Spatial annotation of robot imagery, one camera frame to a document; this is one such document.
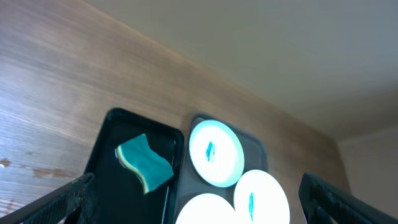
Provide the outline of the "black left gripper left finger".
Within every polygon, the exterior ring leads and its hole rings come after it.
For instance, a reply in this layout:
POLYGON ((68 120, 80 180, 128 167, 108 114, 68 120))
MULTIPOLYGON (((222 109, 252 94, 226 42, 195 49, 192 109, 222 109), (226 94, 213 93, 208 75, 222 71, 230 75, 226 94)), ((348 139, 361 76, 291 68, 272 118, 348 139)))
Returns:
POLYGON ((1 223, 98 223, 99 205, 94 184, 94 174, 83 174, 2 217, 1 223))

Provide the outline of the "teal and yellow sponge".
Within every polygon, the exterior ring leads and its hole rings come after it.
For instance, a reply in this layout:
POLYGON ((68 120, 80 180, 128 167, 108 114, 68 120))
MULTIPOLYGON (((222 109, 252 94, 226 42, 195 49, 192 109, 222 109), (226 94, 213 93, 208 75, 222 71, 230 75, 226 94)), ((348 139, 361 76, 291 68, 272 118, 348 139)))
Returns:
POLYGON ((145 134, 120 144, 115 153, 119 163, 139 178, 143 194, 158 189, 174 176, 170 163, 150 148, 145 134))

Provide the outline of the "white plate blue stain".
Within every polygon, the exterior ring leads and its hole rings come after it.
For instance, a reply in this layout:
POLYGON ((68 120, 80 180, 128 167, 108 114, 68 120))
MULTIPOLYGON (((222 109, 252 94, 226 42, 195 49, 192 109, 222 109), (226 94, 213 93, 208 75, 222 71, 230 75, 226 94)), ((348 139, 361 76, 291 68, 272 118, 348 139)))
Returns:
POLYGON ((240 177, 233 203, 240 223, 290 223, 289 203, 283 188, 262 170, 250 170, 240 177))

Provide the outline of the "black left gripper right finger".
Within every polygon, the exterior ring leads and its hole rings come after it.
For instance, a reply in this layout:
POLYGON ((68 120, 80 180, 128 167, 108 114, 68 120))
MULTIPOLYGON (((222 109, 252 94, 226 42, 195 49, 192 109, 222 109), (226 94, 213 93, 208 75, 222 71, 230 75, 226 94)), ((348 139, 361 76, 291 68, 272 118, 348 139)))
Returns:
POLYGON ((320 179, 304 173, 298 196, 306 222, 397 224, 397 219, 320 179))

